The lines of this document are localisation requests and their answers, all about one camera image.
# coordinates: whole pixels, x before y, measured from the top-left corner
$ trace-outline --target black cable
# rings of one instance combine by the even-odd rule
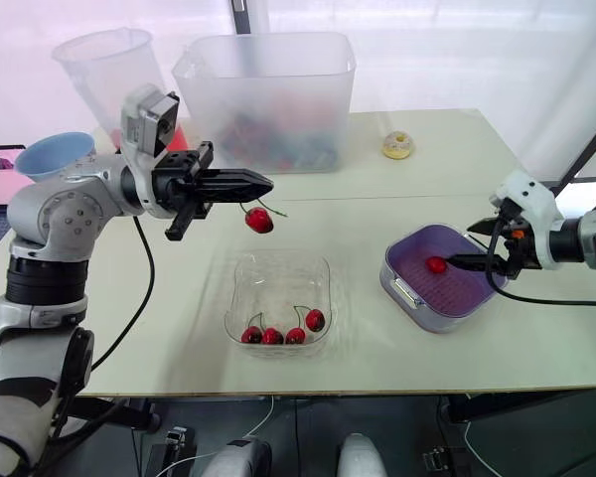
[[[294,399],[294,438],[296,440],[296,457],[298,458],[298,477],[302,477],[302,458],[300,457],[300,437],[298,436],[298,399]]]
[[[444,447],[448,448],[448,439],[446,439],[446,434],[444,433],[444,428],[441,425],[441,419],[439,417],[439,412],[441,409],[441,396],[437,397],[437,406],[435,407],[435,422],[437,423],[437,428],[441,433],[441,440],[444,443]]]
[[[71,404],[73,403],[74,399],[75,396],[68,396],[62,401],[62,408],[60,409],[60,413],[58,414],[58,418],[56,419],[56,428],[53,431],[51,439],[57,439],[58,437],[60,437],[62,428],[67,423],[69,411],[71,410]]]
[[[143,470],[143,436],[146,435],[145,432],[141,432],[139,436],[139,468]]]
[[[488,284],[491,286],[493,290],[495,290],[500,295],[503,295],[507,298],[511,298],[512,300],[522,301],[525,303],[536,303],[539,305],[566,305],[566,306],[596,306],[596,301],[586,301],[586,300],[544,300],[539,298],[527,298],[524,296],[517,296],[512,295],[511,293],[507,293],[506,291],[502,290],[495,280],[493,279],[493,272],[492,266],[495,257],[495,248],[497,247],[497,241],[499,240],[499,235],[501,234],[501,229],[504,226],[504,222],[501,219],[497,219],[495,222],[495,226],[493,228],[493,233],[490,238],[490,245],[488,246],[488,252],[486,253],[486,279],[488,280]]]
[[[441,416],[440,416],[441,398],[442,398],[442,396],[437,397],[437,406],[435,407],[435,422],[437,423],[437,428],[439,429],[439,433],[441,433],[441,439],[444,443],[444,449],[448,449],[449,448],[448,439],[446,438],[446,434],[444,433],[444,428],[441,425]],[[454,477],[455,472],[452,469],[452,467],[449,470],[449,472],[450,472],[450,477]]]
[[[595,458],[596,458],[596,451],[594,451],[590,454],[587,454],[585,457],[582,457],[582,458],[572,462],[569,465],[566,465],[565,467],[560,469],[555,474],[552,474],[551,477],[566,477],[567,475],[569,475],[570,472],[578,469],[579,467],[582,467],[587,462],[594,460]]]
[[[122,406],[126,403],[126,399],[121,399],[116,402],[112,407],[110,407],[106,412],[102,413],[100,416],[96,417],[88,421],[82,427],[80,427],[75,432],[71,434],[63,435],[62,437],[51,438],[49,439],[49,445],[63,445],[69,442],[76,440],[77,438],[86,436],[90,437],[93,435],[100,427],[106,424],[106,421],[109,417],[114,415]]]
[[[110,345],[110,348],[108,348],[108,350],[106,350],[106,352],[101,356],[101,358],[99,358],[97,361],[95,361],[93,363],[93,365],[91,367],[92,371],[96,370],[99,367],[99,365],[101,365],[106,360],[106,358],[108,358],[112,354],[112,352],[115,351],[117,346],[119,346],[121,341],[126,337],[128,332],[133,327],[133,325],[136,323],[136,321],[139,319],[139,317],[141,316],[141,313],[143,312],[144,308],[148,304],[148,300],[150,300],[150,295],[152,295],[152,289],[154,288],[154,285],[155,285],[155,260],[152,257],[152,252],[150,251],[150,245],[148,244],[148,240],[146,239],[146,236],[143,233],[143,229],[141,228],[139,219],[137,217],[133,217],[132,221],[135,223],[135,228],[137,229],[137,232],[139,232],[139,237],[141,238],[143,247],[146,250],[146,255],[148,255],[148,264],[150,265],[150,281],[148,282],[148,289],[146,290],[146,294],[143,297],[143,301],[139,305],[139,308],[137,308],[137,311],[135,312],[132,319],[128,322],[128,324],[123,329],[121,334],[117,337],[117,339],[114,341],[114,343],[112,345]]]
[[[55,456],[55,458],[49,460],[48,462],[43,462],[41,460],[40,464],[35,469],[35,473],[37,474],[38,472],[45,472],[50,468],[56,466],[62,459],[64,459],[67,455],[76,450],[84,441],[86,441],[89,437],[95,434],[97,430],[105,424],[106,420],[113,414],[115,414],[124,404],[124,399],[116,402],[113,407],[111,407],[97,419],[94,419],[85,424],[80,430],[77,430],[72,434],[65,435],[64,437],[60,437],[55,441],[51,441],[50,443],[66,443],[67,445],[64,449],[62,449],[62,451],[58,455]],[[97,425],[88,426],[89,424],[95,421],[97,421]]]
[[[139,452],[137,452],[137,442],[135,441],[135,429],[130,428],[130,438],[132,439],[132,450],[135,453],[135,464],[137,465],[137,475],[141,477],[141,461],[139,460]]]

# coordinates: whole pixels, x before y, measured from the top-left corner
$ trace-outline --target cherry stem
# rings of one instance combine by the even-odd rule
[[[294,305],[294,311],[298,315],[298,328],[300,328],[300,324],[302,323],[303,318],[302,318],[302,315],[300,314],[300,311],[298,311],[298,308],[306,308],[309,311],[311,311],[311,308],[309,308],[308,306],[303,306],[303,305]]]
[[[274,214],[276,214],[278,216],[287,217],[287,214],[283,214],[282,212],[274,211],[270,207],[267,207],[260,199],[256,199],[256,200],[260,203],[260,205],[262,207],[264,207],[265,209],[267,209],[269,212],[273,212]]]
[[[252,316],[251,318],[249,318],[249,321],[247,322],[247,328],[249,328],[251,326],[251,322],[254,321],[256,318],[258,318],[258,326],[260,328],[262,328],[262,331],[265,331],[265,328],[262,326],[262,311],[259,313],[256,313],[254,316]]]

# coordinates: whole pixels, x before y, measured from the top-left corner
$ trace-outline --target clear plastic bowl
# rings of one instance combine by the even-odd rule
[[[342,34],[275,33],[202,38],[172,73],[218,155],[276,173],[335,168],[355,69]]]
[[[62,43],[53,50],[73,85],[115,147],[121,139],[121,106],[137,87],[155,84],[164,89],[152,51],[150,33],[118,28],[90,33]]]
[[[310,309],[325,315],[325,327],[310,331]],[[243,254],[234,271],[234,294],[225,314],[225,330],[246,352],[260,357],[311,355],[319,350],[332,325],[330,269],[322,257],[303,250],[257,250]],[[303,328],[301,345],[246,344],[240,337],[249,326],[273,327],[283,338]]]

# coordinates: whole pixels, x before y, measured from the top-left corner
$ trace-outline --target clear plastic container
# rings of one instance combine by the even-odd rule
[[[206,37],[173,69],[195,131],[265,173],[336,167],[356,61],[338,33]]]
[[[165,88],[151,42],[152,36],[144,30],[119,28],[77,37],[53,50],[53,58],[64,67],[115,147],[121,139],[125,97],[148,82]],[[171,144],[169,149],[187,148],[181,128]]]
[[[325,326],[319,332],[305,325],[311,309],[319,309],[325,316]],[[329,263],[303,250],[244,252],[234,271],[234,293],[224,321],[229,337],[254,356],[313,354],[325,342],[332,324]],[[300,345],[241,343],[249,326],[261,331],[273,327],[283,338],[292,328],[302,328],[306,340]]]
[[[403,238],[386,251],[379,275],[384,290],[423,329],[448,333],[495,295],[482,272],[448,265],[443,273],[426,267],[430,256],[484,253],[455,229],[433,224]],[[507,280],[494,275],[503,287]]]

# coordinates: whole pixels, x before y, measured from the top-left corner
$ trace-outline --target white tabletop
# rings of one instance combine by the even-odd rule
[[[93,373],[92,395],[243,393],[425,393],[596,386],[596,309],[515,303],[495,297],[457,331],[420,329],[381,289],[386,247],[428,223],[465,228],[490,212],[483,196],[274,202],[289,214],[272,234],[243,223],[237,206],[216,206],[180,243],[166,224],[142,221],[154,250],[157,284],[123,344]],[[0,293],[7,240],[0,243]],[[224,331],[234,250],[302,247],[332,263],[343,288],[332,335],[311,358],[246,355]],[[141,301],[146,258],[129,219],[112,221],[90,263],[83,326],[99,356]],[[509,291],[596,299],[596,271],[570,264],[525,271]]]

